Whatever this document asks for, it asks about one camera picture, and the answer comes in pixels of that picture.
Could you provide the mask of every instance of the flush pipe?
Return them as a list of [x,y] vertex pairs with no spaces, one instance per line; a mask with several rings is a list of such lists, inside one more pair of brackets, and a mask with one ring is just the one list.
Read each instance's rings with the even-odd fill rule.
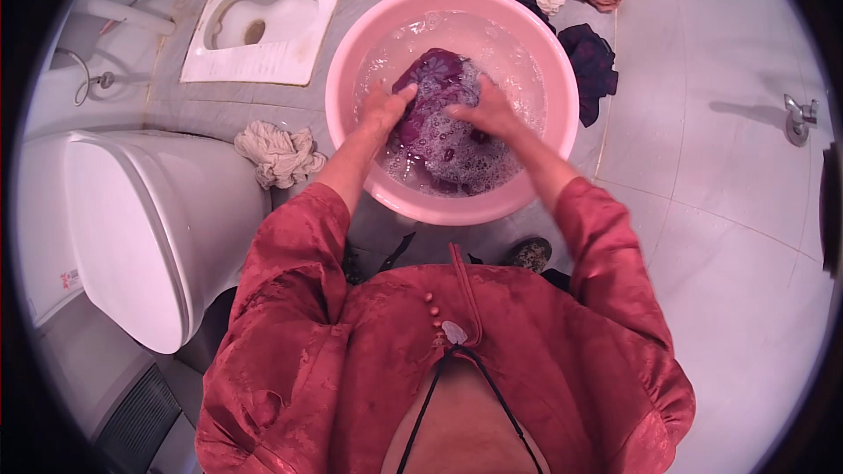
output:
[[172,21],[111,0],[76,0],[72,11],[140,26],[165,36],[175,31],[175,23]]

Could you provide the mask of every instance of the bucket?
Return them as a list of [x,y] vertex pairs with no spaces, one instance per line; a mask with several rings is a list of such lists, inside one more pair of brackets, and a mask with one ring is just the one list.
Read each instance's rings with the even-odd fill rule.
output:
[[[571,61],[551,30],[515,0],[381,0],[364,13],[343,37],[328,70],[324,111],[334,146],[339,149],[357,126],[354,88],[373,42],[428,11],[466,11],[503,26],[518,38],[544,81],[547,105],[542,141],[567,158],[579,125],[579,95]],[[488,193],[436,197],[402,185],[375,164],[364,187],[396,213],[436,226],[483,224],[510,215],[536,198],[524,171]]]

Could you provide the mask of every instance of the sticker label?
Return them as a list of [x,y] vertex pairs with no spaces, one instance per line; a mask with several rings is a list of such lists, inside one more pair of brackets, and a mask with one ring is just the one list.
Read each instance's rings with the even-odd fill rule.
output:
[[79,270],[77,269],[62,273],[59,277],[61,278],[61,287],[65,290],[69,290],[72,286],[79,284]]

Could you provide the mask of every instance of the red silk jacket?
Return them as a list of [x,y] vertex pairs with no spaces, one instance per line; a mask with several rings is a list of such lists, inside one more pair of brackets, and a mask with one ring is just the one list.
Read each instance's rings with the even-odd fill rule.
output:
[[431,305],[465,330],[553,472],[666,470],[695,399],[627,210],[577,178],[554,218],[575,262],[573,296],[526,269],[463,264],[454,246],[451,265],[348,289],[340,197],[314,183],[277,208],[205,374],[195,437],[205,472],[379,472],[449,346]]

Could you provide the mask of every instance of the drain hole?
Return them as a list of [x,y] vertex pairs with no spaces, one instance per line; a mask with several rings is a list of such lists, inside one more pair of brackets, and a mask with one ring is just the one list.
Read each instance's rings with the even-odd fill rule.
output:
[[249,27],[246,28],[246,32],[243,34],[243,43],[258,44],[260,42],[261,37],[263,37],[264,31],[266,30],[267,24],[261,19],[252,22],[251,24],[249,24]]

